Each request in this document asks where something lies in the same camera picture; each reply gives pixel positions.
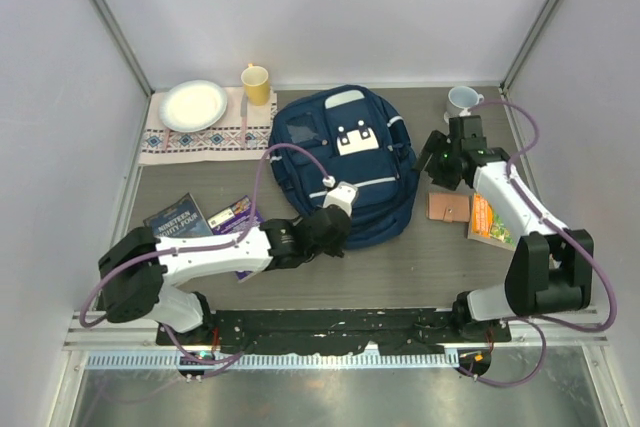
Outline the navy blue student backpack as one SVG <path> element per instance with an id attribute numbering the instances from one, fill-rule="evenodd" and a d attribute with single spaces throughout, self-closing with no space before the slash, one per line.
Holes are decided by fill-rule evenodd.
<path id="1" fill-rule="evenodd" d="M 348 249 L 384 243 L 408 226 L 416 154 L 403 117 L 371 90 L 343 85 L 289 103 L 273 118 L 269 145 L 274 178 L 301 215 L 323 205 L 325 174 L 357 187 Z"/>

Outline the purple treehouse paperback book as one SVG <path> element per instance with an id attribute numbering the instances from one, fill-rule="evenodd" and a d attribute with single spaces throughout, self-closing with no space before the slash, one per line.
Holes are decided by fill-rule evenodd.
<path id="1" fill-rule="evenodd" d="M 236 240 L 248 225 L 255 228 L 264 221 L 258 211 L 252 213 L 252 208 L 251 198 L 244 196 L 207 219 L 212 234 L 219 237 L 217 240 L 219 246 Z M 216 249 L 216 252 L 221 252 L 224 257 L 234 254 L 234 273 L 239 283 L 256 274 L 254 261 L 246 260 L 246 257 L 251 257 L 248 244 L 250 240 L 251 235 L 248 235 L 239 246 Z"/>

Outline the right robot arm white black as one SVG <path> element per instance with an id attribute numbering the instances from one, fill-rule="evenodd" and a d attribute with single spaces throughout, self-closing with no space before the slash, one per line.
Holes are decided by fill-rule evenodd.
<path id="1" fill-rule="evenodd" d="M 477 340 L 488 322 L 589 306 L 593 238 L 586 230 L 569 229 L 545 209 L 506 151 L 488 146 L 479 116 L 450 120 L 447 133 L 432 131 L 414 168 L 449 190 L 466 183 L 488 202 L 516 243 L 502 283 L 457 296 L 451 318 L 457 338 Z"/>

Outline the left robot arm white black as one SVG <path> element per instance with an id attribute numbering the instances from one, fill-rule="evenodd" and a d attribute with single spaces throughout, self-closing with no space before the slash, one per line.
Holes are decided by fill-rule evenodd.
<path id="1" fill-rule="evenodd" d="M 110 323 L 150 319 L 166 324 L 190 345 L 213 332 L 206 298 L 178 287 L 196 278 L 245 271 L 295 269 L 315 257 L 344 255 L 351 218 L 332 205 L 311 216 L 272 219 L 234 234 L 156 237 L 149 227 L 130 231 L 100 260 L 100 290 Z"/>

